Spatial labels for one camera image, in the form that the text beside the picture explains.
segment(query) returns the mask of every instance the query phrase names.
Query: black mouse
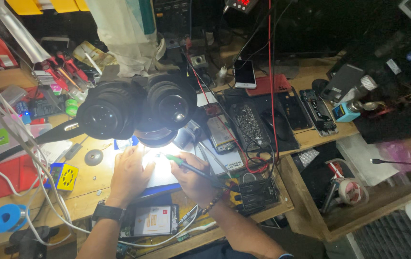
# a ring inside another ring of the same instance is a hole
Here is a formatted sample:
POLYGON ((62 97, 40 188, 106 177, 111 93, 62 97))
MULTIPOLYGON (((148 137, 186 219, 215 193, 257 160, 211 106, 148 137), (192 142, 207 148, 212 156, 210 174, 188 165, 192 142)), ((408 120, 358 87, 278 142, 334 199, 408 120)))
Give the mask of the black mouse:
MULTIPOLYGON (((273 115, 271 114, 271 110, 266 110, 260 114, 260 118, 262 121, 271 129, 271 132, 274 134, 273 131, 273 115)), ((286 133, 286 120, 283 115, 274 110, 274 124, 276 125, 276 136, 281 141, 288 141, 289 136, 286 133)))

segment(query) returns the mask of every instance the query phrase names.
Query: plastic storage box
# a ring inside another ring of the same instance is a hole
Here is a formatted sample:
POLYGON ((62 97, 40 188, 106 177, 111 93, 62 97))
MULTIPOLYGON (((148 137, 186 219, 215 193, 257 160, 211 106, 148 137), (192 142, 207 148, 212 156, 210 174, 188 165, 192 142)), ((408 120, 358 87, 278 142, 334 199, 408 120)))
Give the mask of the plastic storage box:
MULTIPOLYGON (((17 120, 19 123, 23 124, 21 118, 17 117, 16 115, 12 115, 12 118, 14 120, 17 120)), ((14 125, 14 123, 10 122, 10 121, 6 121, 7 125, 14 129, 14 131, 16 132, 20 132, 20 136, 22 137, 23 141, 27 141, 28 138, 26 136, 26 134, 24 132, 21 131, 21 129, 19 128, 19 126, 14 125)), ((36 124, 36 125, 25 125, 25 127, 27 128, 27 130, 30 130, 30 132, 32 133, 32 135, 34 137, 37 137, 45 132, 47 132, 48 130, 50 130, 52 128, 52 124, 36 124)), ((18 141, 16 139, 14 139, 7 131, 6 129, 4 129, 4 127, 1 125, 0 123, 0 153, 9 150, 15 146, 18 145, 18 141)), ((9 161, 11 159, 17 158, 19 156, 23 156, 26 154, 26 151, 21 151, 18 152, 17 154, 10 156, 9 158, 3 160, 2 162, 6 162, 9 161)))
POLYGON ((11 107, 15 107, 15 105, 25 97, 27 92, 16 85, 9 85, 6 90, 1 92, 1 96, 4 97, 7 103, 11 107))

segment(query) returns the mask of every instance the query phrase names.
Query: wristwatch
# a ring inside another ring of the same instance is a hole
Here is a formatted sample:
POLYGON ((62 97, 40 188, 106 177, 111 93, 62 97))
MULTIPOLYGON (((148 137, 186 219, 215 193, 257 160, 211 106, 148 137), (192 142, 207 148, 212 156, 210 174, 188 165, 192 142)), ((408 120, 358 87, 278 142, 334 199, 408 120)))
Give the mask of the wristwatch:
POLYGON ((92 221, 97 221, 100 217, 109 218, 121 222, 125 215, 125 209, 106 206, 105 200, 100 200, 92 215, 92 221))

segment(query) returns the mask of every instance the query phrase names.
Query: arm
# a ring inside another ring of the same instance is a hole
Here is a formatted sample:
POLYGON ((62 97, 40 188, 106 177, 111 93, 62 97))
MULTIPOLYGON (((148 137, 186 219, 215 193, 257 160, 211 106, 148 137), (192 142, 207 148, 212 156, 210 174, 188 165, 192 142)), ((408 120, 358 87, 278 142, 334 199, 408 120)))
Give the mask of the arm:
MULTIPOLYGON (((181 152, 179 157, 201 171, 209 170, 208 163, 193 154, 181 152)), ((197 202, 200 207, 207 207, 215 197, 215 190, 210 181, 192 171, 179 168, 173 161, 170 165, 172 174, 177 178, 186 195, 197 202)), ((270 259, 277 259, 286 253, 276 241, 257 227, 255 222, 243 217, 221 201, 212 207, 209 215, 223 229, 231 247, 236 251, 270 259)))
MULTIPOLYGON (((145 190, 155 164, 151 162, 143 170, 141 165, 143 155, 145 155, 145 148, 142 145, 128 147, 124 153, 116 155, 114 174, 111 178, 111 193, 105 205, 126 208, 145 190)), ((99 219, 76 258, 114 258, 119 228, 119 222, 116 220, 99 219)))

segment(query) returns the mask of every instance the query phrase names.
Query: blue solder spool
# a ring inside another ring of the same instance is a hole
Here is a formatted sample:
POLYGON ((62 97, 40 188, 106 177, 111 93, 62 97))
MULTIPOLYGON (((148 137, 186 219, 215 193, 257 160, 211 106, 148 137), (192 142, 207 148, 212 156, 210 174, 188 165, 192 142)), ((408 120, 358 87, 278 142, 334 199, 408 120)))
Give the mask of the blue solder spool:
POLYGON ((7 204, 0 207, 0 233, 15 232, 26 223, 26 213, 30 215, 30 210, 26 211, 25 205, 7 204))

